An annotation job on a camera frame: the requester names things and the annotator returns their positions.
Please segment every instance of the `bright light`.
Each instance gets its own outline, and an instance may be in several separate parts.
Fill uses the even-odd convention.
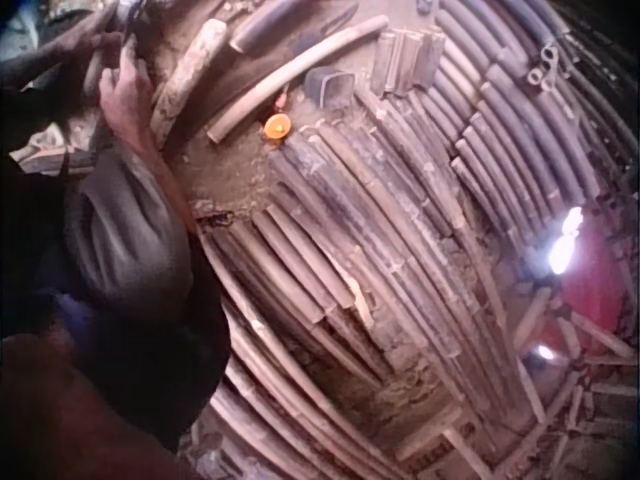
[[[536,349],[536,353],[540,355],[545,360],[553,360],[556,358],[555,354],[551,351],[549,347],[545,347],[544,345],[538,345]]]
[[[556,275],[564,273],[571,262],[571,256],[576,248],[576,238],[573,235],[563,235],[551,248],[549,266]]]
[[[582,216],[582,208],[574,207],[569,210],[567,218],[562,224],[563,235],[576,235],[582,220],[584,220],[584,217]]]
[[[549,266],[556,275],[564,273],[571,262],[576,248],[578,227],[582,224],[582,208],[574,207],[569,210],[567,218],[562,223],[562,236],[556,240],[549,253]]]

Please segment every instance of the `hand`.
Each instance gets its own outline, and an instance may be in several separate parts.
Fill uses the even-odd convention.
[[[52,46],[64,57],[73,58],[77,55],[90,53],[97,48],[117,45],[122,39],[122,34],[104,32],[117,7],[118,2],[112,2],[103,10],[89,15],[53,40]]]
[[[135,55],[132,35],[120,54],[120,69],[105,68],[100,80],[100,106],[113,133],[140,152],[152,139],[150,131],[153,88],[146,64]]]

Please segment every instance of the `sleeve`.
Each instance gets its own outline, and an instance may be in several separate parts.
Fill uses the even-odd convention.
[[[126,319],[177,319],[193,284],[187,231],[142,161],[101,152],[66,203],[67,248],[94,298]]]

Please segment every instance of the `orange lid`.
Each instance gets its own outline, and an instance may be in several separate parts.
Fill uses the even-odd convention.
[[[272,115],[264,124],[264,134],[271,140],[280,140],[291,131],[291,119],[284,113]]]

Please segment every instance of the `red object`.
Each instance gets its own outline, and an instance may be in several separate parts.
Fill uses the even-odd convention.
[[[618,327],[625,294],[624,283],[606,240],[602,216],[587,216],[580,226],[571,263],[562,274],[562,300],[573,310],[613,332]],[[579,333],[582,346],[589,353],[602,353],[606,347]],[[547,322],[540,342],[552,349],[566,351],[555,322]]]

